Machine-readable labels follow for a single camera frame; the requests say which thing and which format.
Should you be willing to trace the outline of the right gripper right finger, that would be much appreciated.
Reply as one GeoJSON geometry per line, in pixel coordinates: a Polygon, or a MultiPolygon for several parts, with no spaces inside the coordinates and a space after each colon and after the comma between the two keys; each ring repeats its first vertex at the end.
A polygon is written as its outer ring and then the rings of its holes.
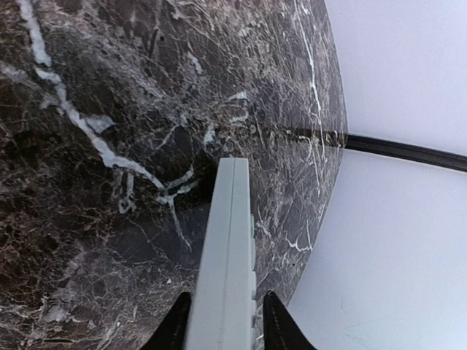
{"type": "Polygon", "coordinates": [[[263,339],[265,350],[317,350],[273,291],[263,298],[263,339]]]}

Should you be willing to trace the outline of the white remote control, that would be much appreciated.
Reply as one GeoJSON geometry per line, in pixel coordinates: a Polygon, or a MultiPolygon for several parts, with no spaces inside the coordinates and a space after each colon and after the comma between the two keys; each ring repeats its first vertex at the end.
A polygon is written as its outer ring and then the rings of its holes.
{"type": "Polygon", "coordinates": [[[256,313],[254,220],[246,158],[217,168],[185,349],[252,349],[256,313]]]}

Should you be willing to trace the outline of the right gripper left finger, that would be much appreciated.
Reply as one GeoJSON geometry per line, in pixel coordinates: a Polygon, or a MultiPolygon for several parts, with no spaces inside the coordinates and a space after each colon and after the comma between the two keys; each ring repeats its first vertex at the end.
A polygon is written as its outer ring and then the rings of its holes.
{"type": "Polygon", "coordinates": [[[144,345],[144,350],[183,350],[191,307],[191,294],[182,292],[144,345]]]}

